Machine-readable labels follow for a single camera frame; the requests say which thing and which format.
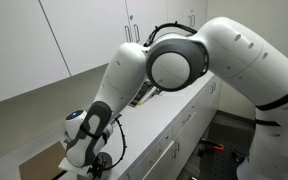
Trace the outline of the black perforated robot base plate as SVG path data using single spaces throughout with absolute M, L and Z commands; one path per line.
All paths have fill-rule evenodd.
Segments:
M 202 137 L 224 149 L 199 143 L 177 180 L 237 180 L 237 166 L 247 155 L 254 132 L 253 120 L 217 111 Z

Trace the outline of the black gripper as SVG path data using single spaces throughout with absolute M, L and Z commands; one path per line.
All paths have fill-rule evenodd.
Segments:
M 97 157 L 92 164 L 92 167 L 88 170 L 92 179 L 101 179 L 107 174 L 107 165 L 109 161 L 103 156 Z

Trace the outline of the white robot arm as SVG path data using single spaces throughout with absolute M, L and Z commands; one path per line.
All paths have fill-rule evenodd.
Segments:
M 225 17 L 191 36 L 167 34 L 146 44 L 122 44 L 108 64 L 89 110 L 74 112 L 60 166 L 79 176 L 98 173 L 95 161 L 111 124 L 150 81 L 165 92 L 192 88 L 207 73 L 256 107 L 256 131 L 238 180 L 288 180 L 288 58 L 258 34 Z

